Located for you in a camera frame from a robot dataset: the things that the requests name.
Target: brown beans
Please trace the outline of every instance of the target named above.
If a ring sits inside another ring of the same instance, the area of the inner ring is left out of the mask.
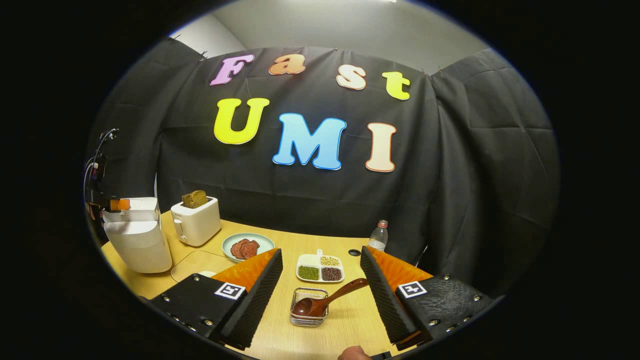
[[[338,268],[322,268],[322,280],[336,281],[340,280],[342,272]]]

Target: wooden spoon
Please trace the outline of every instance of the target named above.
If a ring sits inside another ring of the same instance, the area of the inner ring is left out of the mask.
[[[293,305],[292,313],[294,316],[320,317],[324,314],[324,309],[326,309],[330,302],[343,295],[347,295],[352,291],[364,288],[367,285],[369,285],[369,281],[367,281],[367,279],[359,278],[339,288],[338,291],[333,293],[333,295],[325,299],[312,299],[310,297],[305,297]]]

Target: wire basket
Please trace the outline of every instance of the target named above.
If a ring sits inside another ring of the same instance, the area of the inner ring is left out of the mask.
[[[297,288],[293,291],[293,299],[291,299],[291,309],[289,310],[289,319],[293,325],[317,327],[322,324],[326,316],[329,315],[329,307],[327,306],[322,316],[300,316],[293,315],[293,305],[295,305],[301,299],[310,297],[312,299],[324,299],[329,296],[329,293],[322,289],[313,288]]]

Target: human hand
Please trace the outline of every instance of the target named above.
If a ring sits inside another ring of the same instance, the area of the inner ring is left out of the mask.
[[[360,346],[348,347],[338,357],[338,360],[371,360]]]

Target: white divided tray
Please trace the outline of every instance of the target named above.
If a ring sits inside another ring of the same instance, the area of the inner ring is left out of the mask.
[[[327,257],[327,258],[333,258],[333,259],[337,259],[338,260],[338,266],[328,266],[328,265],[321,265],[320,264],[320,258],[321,257]],[[309,266],[312,268],[317,268],[318,269],[318,280],[310,280],[310,279],[303,279],[300,277],[300,274],[298,273],[298,271],[300,270],[300,266]],[[338,268],[340,269],[340,273],[342,274],[342,277],[338,280],[322,280],[322,269],[323,268]],[[311,281],[311,282],[341,282],[342,280],[344,280],[344,268],[342,267],[342,260],[340,260],[339,258],[336,258],[335,256],[329,256],[329,255],[323,255],[322,253],[322,249],[318,249],[318,251],[315,254],[302,254],[298,257],[298,264],[296,265],[296,276],[302,280],[302,281]]]

